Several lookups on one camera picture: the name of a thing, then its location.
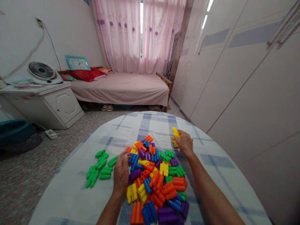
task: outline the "pink curtain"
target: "pink curtain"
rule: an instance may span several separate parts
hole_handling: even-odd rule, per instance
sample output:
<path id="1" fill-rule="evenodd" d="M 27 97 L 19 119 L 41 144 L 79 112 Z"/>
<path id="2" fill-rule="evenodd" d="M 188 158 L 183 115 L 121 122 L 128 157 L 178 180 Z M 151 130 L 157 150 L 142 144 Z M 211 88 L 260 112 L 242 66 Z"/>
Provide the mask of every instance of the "pink curtain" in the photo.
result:
<path id="1" fill-rule="evenodd" d="M 92 0 L 105 66 L 140 73 L 140 0 Z"/>
<path id="2" fill-rule="evenodd" d="M 141 73 L 166 74 L 186 0 L 144 0 Z"/>

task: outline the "red pillow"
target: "red pillow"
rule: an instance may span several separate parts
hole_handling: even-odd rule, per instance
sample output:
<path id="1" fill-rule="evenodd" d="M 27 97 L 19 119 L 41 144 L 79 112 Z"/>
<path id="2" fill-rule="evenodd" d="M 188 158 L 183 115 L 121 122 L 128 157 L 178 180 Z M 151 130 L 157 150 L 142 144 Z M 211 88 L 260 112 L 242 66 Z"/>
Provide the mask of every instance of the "red pillow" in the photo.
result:
<path id="1" fill-rule="evenodd" d="M 74 70 L 71 73 L 72 77 L 86 82 L 92 82 L 96 77 L 101 75 L 105 75 L 105 73 L 93 67 L 91 67 L 91 70 Z"/>

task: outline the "fan grille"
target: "fan grille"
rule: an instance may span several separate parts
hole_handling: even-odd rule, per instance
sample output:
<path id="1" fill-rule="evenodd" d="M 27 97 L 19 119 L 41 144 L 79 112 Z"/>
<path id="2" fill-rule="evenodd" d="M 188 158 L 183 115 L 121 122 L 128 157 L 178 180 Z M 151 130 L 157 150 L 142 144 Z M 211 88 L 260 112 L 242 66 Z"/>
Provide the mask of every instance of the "fan grille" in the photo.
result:
<path id="1" fill-rule="evenodd" d="M 50 66 L 41 62 L 29 63 L 29 70 L 34 75 L 42 79 L 51 79 L 55 75 L 53 69 Z"/>

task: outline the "pillow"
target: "pillow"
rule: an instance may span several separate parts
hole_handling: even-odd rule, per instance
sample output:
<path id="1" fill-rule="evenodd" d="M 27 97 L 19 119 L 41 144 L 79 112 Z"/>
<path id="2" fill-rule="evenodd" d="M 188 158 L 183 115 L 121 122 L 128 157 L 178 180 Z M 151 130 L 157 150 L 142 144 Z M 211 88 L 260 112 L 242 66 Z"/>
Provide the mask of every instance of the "pillow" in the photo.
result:
<path id="1" fill-rule="evenodd" d="M 102 71 L 106 75 L 109 75 L 110 73 L 112 73 L 112 70 L 110 68 L 99 68 L 98 70 Z"/>
<path id="2" fill-rule="evenodd" d="M 77 79 L 75 79 L 74 77 L 70 76 L 70 75 L 67 75 L 67 74 L 62 74 L 60 75 L 62 77 L 62 80 L 63 81 L 75 81 Z"/>
<path id="3" fill-rule="evenodd" d="M 74 70 L 71 73 L 72 77 L 86 82 L 92 82 L 96 77 L 101 75 L 105 75 L 105 73 L 93 67 L 91 67 L 91 70 Z"/>

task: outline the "electric fan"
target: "electric fan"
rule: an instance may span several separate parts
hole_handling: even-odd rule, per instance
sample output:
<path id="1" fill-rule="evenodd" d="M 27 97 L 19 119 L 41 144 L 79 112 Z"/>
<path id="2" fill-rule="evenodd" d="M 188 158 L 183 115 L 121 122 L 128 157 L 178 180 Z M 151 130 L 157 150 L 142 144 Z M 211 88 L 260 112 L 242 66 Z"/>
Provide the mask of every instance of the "electric fan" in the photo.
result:
<path id="1" fill-rule="evenodd" d="M 35 83 L 49 85 L 63 82 L 55 68 L 44 62 L 31 62 L 28 64 L 28 69 Z"/>

